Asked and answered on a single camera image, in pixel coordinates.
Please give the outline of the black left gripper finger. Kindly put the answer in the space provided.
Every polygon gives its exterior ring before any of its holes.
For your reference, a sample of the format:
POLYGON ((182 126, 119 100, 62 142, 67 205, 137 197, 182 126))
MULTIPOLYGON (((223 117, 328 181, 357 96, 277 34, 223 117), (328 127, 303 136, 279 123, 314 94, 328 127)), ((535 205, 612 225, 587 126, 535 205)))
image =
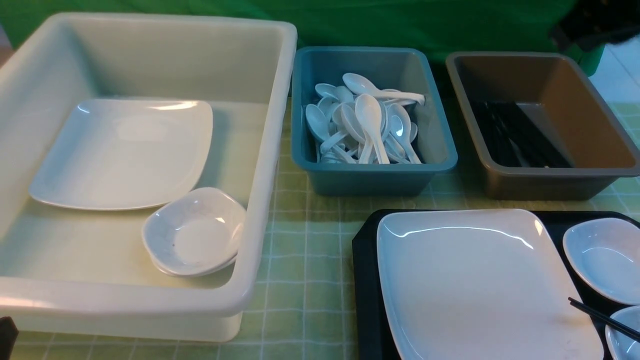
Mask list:
POLYGON ((10 316, 3 316, 0 319, 0 359, 9 360, 11 358, 14 345, 18 339, 19 330, 10 316))

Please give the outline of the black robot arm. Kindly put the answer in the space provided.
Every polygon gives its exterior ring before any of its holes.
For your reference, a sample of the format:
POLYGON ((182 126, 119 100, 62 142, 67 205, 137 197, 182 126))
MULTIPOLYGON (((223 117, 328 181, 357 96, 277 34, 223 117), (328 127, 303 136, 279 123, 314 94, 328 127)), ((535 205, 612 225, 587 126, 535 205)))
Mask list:
MULTIPOLYGON (((1 23, 20 46, 46 18, 62 12, 154 13, 289 22, 299 45, 409 47, 430 59, 461 50, 555 50, 563 44, 595 69, 606 40, 631 38, 637 0, 3 0, 1 23)), ((378 201, 312 194, 289 156, 279 161, 277 214, 290 222, 267 235, 256 300, 234 342, 212 344, 24 332, 14 360, 354 360, 355 301, 350 230, 378 201)))

